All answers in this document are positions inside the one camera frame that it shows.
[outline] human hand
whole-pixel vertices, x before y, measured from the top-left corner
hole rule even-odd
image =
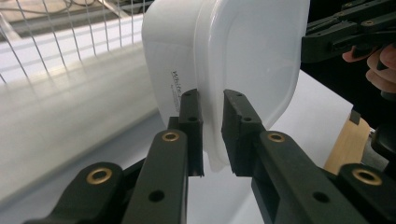
[[[369,57],[367,65],[370,70],[366,73],[367,79],[381,91],[396,93],[396,43],[383,49],[374,49],[370,54],[359,58],[352,57],[353,50],[343,54],[344,60],[353,63]],[[378,70],[378,62],[384,64],[387,69]]]

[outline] screw hole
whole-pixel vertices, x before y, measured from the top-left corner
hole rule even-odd
[[[268,138],[273,141],[273,142],[284,142],[285,141],[285,137],[279,133],[270,133],[268,134]]]
[[[96,168],[87,175],[87,182],[92,185],[105,183],[111,176],[112,172],[106,167]]]
[[[320,203],[329,203],[330,202],[330,198],[322,192],[314,192],[313,196]]]
[[[98,179],[100,179],[100,178],[105,177],[106,175],[107,175],[107,173],[106,173],[105,171],[99,171],[99,172],[97,172],[97,173],[94,173],[94,174],[92,175],[92,178],[93,178],[94,180],[98,180]]]
[[[355,169],[352,171],[353,176],[359,181],[373,186],[382,185],[382,179],[374,172],[365,169]]]
[[[165,133],[163,135],[163,141],[165,142],[173,142],[179,138],[178,133]]]
[[[370,180],[370,181],[375,180],[375,178],[374,178],[372,175],[370,175],[370,174],[359,173],[359,176],[360,176],[361,178],[366,179],[366,180]]]
[[[272,135],[271,137],[272,137],[274,140],[280,140],[280,139],[282,139],[282,137],[279,136],[279,135]]]
[[[155,190],[150,193],[148,199],[153,203],[158,203],[165,198],[165,194],[162,190]]]

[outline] white plastic container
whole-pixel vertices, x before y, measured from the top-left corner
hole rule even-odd
[[[156,0],[149,8],[142,38],[163,121],[197,88],[213,170],[229,163],[220,133],[225,89],[244,93],[266,129],[286,110],[308,9],[309,0]]]

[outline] wire mesh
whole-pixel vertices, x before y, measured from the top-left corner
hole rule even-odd
[[[0,1],[0,83],[131,45],[152,1]]]

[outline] brass insert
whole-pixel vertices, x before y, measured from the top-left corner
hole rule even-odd
[[[380,186],[382,184],[382,179],[377,174],[364,170],[364,169],[355,169],[352,171],[353,176],[359,179],[359,181],[374,186]]]
[[[105,183],[111,176],[113,172],[105,167],[100,167],[91,171],[87,176],[87,182],[92,185],[98,185]]]
[[[278,143],[285,141],[285,137],[280,133],[270,133],[270,134],[268,134],[268,139],[270,139],[273,142],[278,142]]]
[[[365,24],[366,25],[374,25],[374,22],[373,21],[366,21]]]
[[[179,138],[178,133],[169,132],[163,135],[163,141],[165,142],[174,142],[177,141],[178,138]]]

